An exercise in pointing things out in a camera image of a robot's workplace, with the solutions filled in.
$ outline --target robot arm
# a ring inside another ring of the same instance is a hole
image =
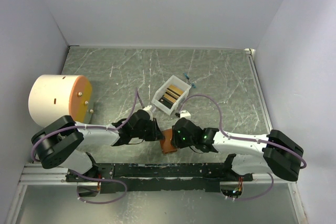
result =
[[[303,149],[281,131],[272,130],[269,135],[243,135],[229,132],[227,135],[225,136],[217,128],[201,129],[190,120],[181,118],[173,126],[171,144],[175,148],[194,146],[205,153],[251,155],[249,159],[241,156],[235,157],[232,170],[238,174],[274,173],[288,181],[298,180],[301,160],[268,144],[271,141],[302,157]]]
[[[113,123],[112,126],[107,125],[106,130],[102,130],[104,128],[102,125],[78,123],[71,116],[66,115],[35,134],[32,143],[35,144],[54,131],[73,126],[75,129],[61,132],[42,141],[37,146],[36,153],[45,169],[61,166],[84,174],[95,170],[96,162],[89,153],[77,150],[79,147],[88,144],[120,146],[128,144],[133,138],[145,141],[164,139],[156,119],[152,116],[151,106],[133,113],[120,129],[111,130],[120,126],[124,120]]]

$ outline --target black metal base plate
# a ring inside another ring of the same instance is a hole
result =
[[[100,163],[98,174],[102,178],[118,179],[127,184],[128,191],[205,190],[220,192],[220,182],[237,182],[239,177],[252,181],[252,174],[240,176],[224,163],[186,164],[106,164]],[[67,182],[85,182],[70,173]],[[118,183],[101,183],[102,194],[124,191]]]

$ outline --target metal frame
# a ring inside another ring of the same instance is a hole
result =
[[[268,133],[272,129],[271,120],[267,111],[267,107],[265,104],[264,96],[262,95],[262,90],[260,86],[260,82],[258,79],[257,71],[254,65],[253,57],[251,55],[247,55],[247,60],[250,65],[251,72],[253,74],[253,81],[257,90],[258,99],[261,105],[261,109],[263,112],[264,120],[266,123]],[[68,169],[66,168],[53,168],[53,169],[43,169],[40,163],[32,164],[27,163],[23,169],[22,175],[20,177],[17,190],[15,196],[13,198],[11,207],[9,209],[6,224],[15,224],[22,201],[25,196],[25,192],[28,185],[86,185],[86,186],[96,186],[96,182],[85,182],[85,183],[68,183],[65,181],[65,175],[67,174]],[[245,184],[269,184],[269,176],[267,174],[254,174],[254,181],[245,182]],[[290,191],[291,199],[293,202],[293,206],[296,212],[297,220],[300,224],[308,223],[307,215],[304,211],[304,207],[302,205],[302,200],[299,194],[299,189],[297,183],[289,183],[285,180],[282,180],[278,177],[275,177],[275,183],[277,184],[288,184],[288,189]],[[226,185],[234,182],[223,182]]]
[[[16,223],[23,198],[25,197],[26,190],[27,190],[26,185],[17,186],[11,207],[9,208],[9,212],[7,214],[5,224],[15,224]]]

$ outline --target orange object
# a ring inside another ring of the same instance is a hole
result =
[[[172,145],[171,141],[173,138],[173,129],[165,130],[162,132],[165,140],[160,140],[161,149],[163,154],[169,154],[177,152],[177,149]]]
[[[69,115],[73,120],[84,122],[88,107],[85,102],[90,101],[91,93],[90,81],[85,76],[79,76],[74,82],[69,99]]]

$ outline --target blue object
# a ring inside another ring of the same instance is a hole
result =
[[[189,76],[188,76],[186,73],[183,73],[183,75],[187,78],[187,81],[190,83],[190,85],[191,85],[194,89],[196,89],[196,85],[190,82],[190,78],[189,78]]]
[[[189,76],[186,73],[183,73],[183,74],[187,78],[187,80],[189,80]]]

